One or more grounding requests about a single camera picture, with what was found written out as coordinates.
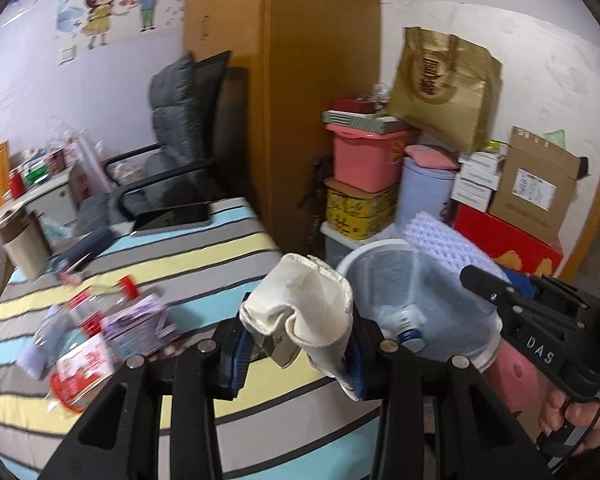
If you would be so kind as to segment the person's right hand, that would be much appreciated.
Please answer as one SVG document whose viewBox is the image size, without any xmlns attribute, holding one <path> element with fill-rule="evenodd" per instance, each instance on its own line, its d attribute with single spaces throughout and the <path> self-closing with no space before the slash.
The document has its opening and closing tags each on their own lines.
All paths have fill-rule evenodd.
<svg viewBox="0 0 600 480">
<path fill-rule="evenodd" d="M 566 408 L 562 406 L 567 401 L 567 396 L 562 390 L 550 382 L 547 384 L 540 407 L 538 423 L 543 434 L 549 436 L 553 431 L 562 428 L 566 420 L 576 427 L 588 428 L 594 419 L 600 404 L 597 401 L 588 403 L 570 403 Z M 600 418 L 595 426 L 574 454 L 579 455 L 600 446 Z"/>
</svg>

